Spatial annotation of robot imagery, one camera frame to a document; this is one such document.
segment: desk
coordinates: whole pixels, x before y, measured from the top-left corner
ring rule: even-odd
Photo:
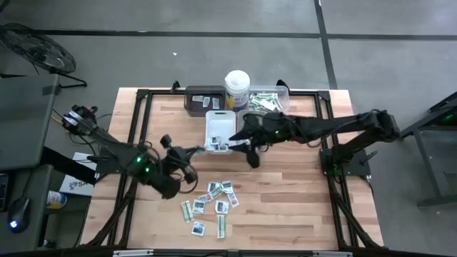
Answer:
[[[137,88],[119,89],[109,132],[127,141]],[[353,115],[345,90],[330,91],[335,117]],[[143,116],[144,103],[139,116]],[[315,116],[312,98],[293,96],[289,114]],[[139,140],[141,121],[135,142]],[[205,118],[192,118],[183,109],[183,96],[154,96],[146,140],[163,156],[160,138],[168,133],[176,146],[204,144]],[[341,143],[356,133],[339,135]],[[295,142],[271,147],[261,157],[261,166],[252,169],[240,153],[230,156],[195,156],[192,165],[199,184],[189,194],[164,201],[149,186],[139,186],[132,216],[129,248],[198,248],[252,250],[332,250],[337,249],[327,180],[321,174],[318,148]],[[240,206],[227,215],[227,237],[217,239],[214,201],[204,215],[194,215],[206,224],[203,238],[191,235],[193,223],[183,220],[181,202],[192,202],[206,192],[209,181],[232,180]],[[360,178],[348,177],[348,189],[355,217],[367,233],[383,244],[370,188]],[[94,188],[81,242],[90,241],[111,215],[119,182],[109,175]],[[349,242],[343,218],[345,239]]]

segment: white plastic bin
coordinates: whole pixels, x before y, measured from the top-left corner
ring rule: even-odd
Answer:
[[[211,138],[219,136],[222,144],[235,145],[229,138],[236,133],[236,114],[232,111],[206,112],[205,149],[211,154],[230,154],[232,150],[215,150]]]

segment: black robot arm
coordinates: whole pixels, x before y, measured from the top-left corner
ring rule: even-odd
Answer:
[[[96,108],[87,109],[83,106],[73,106],[72,111],[64,115],[63,126],[70,133],[78,136],[89,136],[97,142],[103,151],[101,156],[90,156],[88,159],[98,163],[99,173],[126,173],[136,178],[140,183],[153,186],[163,198],[173,198],[180,190],[180,179],[171,174],[179,169],[183,171],[187,183],[197,183],[197,174],[191,166],[190,159],[200,151],[199,146],[181,148],[171,146],[171,138],[165,135],[161,139],[162,146],[167,150],[165,158],[151,148],[155,155],[148,152],[143,144],[132,145],[116,140],[108,132],[96,124]],[[99,168],[103,165],[112,168]]]
[[[393,116],[387,111],[378,110],[335,119],[288,116],[283,113],[246,114],[243,119],[243,129],[230,140],[248,141],[230,148],[246,153],[247,161],[253,168],[260,165],[256,149],[275,143],[309,143],[333,133],[364,131],[348,143],[332,147],[333,164],[339,165],[349,162],[355,153],[365,147],[377,141],[392,142],[399,135]]]

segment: label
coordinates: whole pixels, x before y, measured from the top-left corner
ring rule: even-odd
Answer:
[[[227,93],[227,97],[226,97],[227,109],[231,109],[232,111],[235,111],[235,112],[246,109],[246,107],[248,106],[248,100],[249,100],[248,95],[249,95],[248,91],[242,96],[232,96],[229,93]]]
[[[66,196],[62,193],[49,191],[46,207],[54,210],[63,208],[66,204]]]

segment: white container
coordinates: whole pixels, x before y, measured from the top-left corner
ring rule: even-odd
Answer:
[[[251,86],[249,89],[249,95],[258,93],[277,93],[278,100],[283,106],[281,112],[286,113],[288,111],[290,103],[288,98],[288,89],[285,86]]]
[[[232,111],[206,112],[206,137],[205,149],[211,154],[230,154],[232,150],[214,150],[211,138],[219,136],[223,144],[235,145],[229,138],[236,133],[236,114]]]
[[[225,85],[226,108],[235,112],[246,109],[251,85],[249,75],[244,71],[231,71],[225,78]]]

